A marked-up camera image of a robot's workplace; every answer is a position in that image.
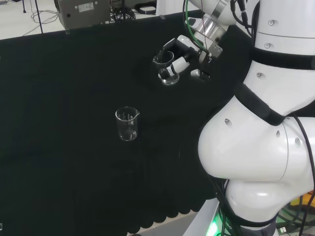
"black tablecloth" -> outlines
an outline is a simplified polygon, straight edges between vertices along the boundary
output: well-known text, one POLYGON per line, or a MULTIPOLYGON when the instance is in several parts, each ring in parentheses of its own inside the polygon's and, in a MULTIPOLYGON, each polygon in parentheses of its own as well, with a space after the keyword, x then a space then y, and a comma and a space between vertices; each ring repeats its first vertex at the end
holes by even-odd
POLYGON ((215 197, 198 136, 244 80, 251 41, 231 27, 211 83, 162 87, 152 58, 185 34, 181 14, 165 17, 0 41, 6 236, 125 236, 215 197), (141 113, 134 142, 118 137, 122 106, 141 113))

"glass beaker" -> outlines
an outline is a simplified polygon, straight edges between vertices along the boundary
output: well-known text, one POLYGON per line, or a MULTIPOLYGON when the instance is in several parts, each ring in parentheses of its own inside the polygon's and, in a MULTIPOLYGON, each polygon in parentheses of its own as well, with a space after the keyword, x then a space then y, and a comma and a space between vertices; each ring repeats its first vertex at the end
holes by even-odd
POLYGON ((138 136, 138 115, 133 107, 122 107, 116 111, 118 135, 121 140, 132 141, 138 136))

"floor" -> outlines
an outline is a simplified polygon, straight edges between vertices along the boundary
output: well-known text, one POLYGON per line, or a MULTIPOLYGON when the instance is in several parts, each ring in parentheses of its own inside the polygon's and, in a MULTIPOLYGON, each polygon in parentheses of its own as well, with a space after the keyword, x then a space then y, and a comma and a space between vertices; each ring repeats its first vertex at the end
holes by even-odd
MULTIPOLYGON (((53 0, 37 0, 37 3, 39 10, 57 11, 53 0)), ((26 13, 23 13, 22 1, 8 0, 8 3, 0 5, 0 40, 41 33, 39 23, 31 18, 32 12, 36 12, 35 0, 25 0, 25 10, 26 13)), ((136 14, 137 19, 147 17, 153 16, 136 14)), ((42 12, 40 18, 45 23, 42 25, 43 32, 64 30, 56 14, 42 12)))

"green cable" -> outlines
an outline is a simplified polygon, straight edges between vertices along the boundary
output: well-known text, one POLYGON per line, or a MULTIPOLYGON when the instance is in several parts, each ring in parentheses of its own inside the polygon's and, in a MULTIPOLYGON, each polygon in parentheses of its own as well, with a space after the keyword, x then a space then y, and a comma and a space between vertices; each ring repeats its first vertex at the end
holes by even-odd
POLYGON ((188 3, 189 3, 189 0, 186 0, 186 23, 187 23, 187 26, 188 26, 188 30, 192 36, 192 38, 194 39, 194 41, 196 42, 196 44, 205 52, 207 52, 208 50, 203 46, 201 45, 201 43, 198 41, 198 39, 195 37, 195 35, 193 35, 192 31, 191 31, 191 28, 190 28, 190 24, 189 24, 189 20, 188 20, 188 3))

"label on equipment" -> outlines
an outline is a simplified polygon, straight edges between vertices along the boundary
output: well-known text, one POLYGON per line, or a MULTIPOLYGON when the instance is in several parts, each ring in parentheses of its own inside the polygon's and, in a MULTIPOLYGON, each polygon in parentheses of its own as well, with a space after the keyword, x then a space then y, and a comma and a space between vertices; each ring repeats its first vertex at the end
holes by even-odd
POLYGON ((87 3, 87 4, 78 5, 78 7, 79 7, 79 12, 89 11, 89 10, 93 10, 94 9, 93 2, 90 2, 90 3, 87 3))

